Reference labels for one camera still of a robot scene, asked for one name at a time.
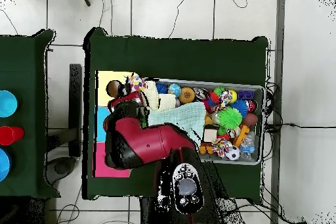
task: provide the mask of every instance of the yellow paper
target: yellow paper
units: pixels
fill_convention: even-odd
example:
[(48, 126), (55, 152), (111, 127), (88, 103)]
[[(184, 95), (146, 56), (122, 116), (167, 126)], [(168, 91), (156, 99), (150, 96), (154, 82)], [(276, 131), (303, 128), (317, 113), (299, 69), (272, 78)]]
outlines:
[(119, 80), (125, 83), (125, 78), (131, 75), (132, 72), (113, 72), (113, 71), (98, 71), (98, 106), (106, 107), (108, 102), (113, 99), (106, 92), (108, 82), (112, 80)]

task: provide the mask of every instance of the plastic bottle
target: plastic bottle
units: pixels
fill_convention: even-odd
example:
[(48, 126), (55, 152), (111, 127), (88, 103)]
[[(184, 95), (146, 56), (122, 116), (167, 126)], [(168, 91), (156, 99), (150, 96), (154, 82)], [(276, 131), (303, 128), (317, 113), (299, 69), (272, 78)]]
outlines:
[(243, 158), (251, 159), (251, 153), (255, 151), (255, 133), (253, 131), (249, 132), (241, 142), (240, 151)]

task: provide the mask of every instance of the orange toy bone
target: orange toy bone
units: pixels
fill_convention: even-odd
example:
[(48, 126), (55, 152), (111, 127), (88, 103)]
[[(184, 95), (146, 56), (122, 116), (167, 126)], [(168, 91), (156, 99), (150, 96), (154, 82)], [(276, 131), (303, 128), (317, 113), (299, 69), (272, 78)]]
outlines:
[(240, 129), (239, 136), (234, 139), (234, 145), (237, 147), (240, 146), (243, 139), (247, 137), (247, 133), (249, 133), (249, 127), (247, 125), (240, 125)]

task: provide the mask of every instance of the blue cup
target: blue cup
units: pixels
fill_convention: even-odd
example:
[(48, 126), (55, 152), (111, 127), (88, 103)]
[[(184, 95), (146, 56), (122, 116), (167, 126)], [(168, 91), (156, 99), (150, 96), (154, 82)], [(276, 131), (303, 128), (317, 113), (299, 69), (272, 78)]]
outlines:
[(3, 181), (8, 175), (11, 161), (9, 156), (3, 149), (0, 149), (0, 182)]
[(16, 97), (6, 90), (0, 91), (0, 118), (6, 118), (14, 114), (18, 108)]

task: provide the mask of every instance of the pink paper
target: pink paper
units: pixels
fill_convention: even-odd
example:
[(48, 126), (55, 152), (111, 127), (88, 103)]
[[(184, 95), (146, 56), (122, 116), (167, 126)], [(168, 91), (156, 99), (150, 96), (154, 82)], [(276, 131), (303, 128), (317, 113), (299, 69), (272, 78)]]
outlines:
[(105, 164), (105, 142), (97, 142), (95, 177), (129, 178), (131, 170), (116, 170)]

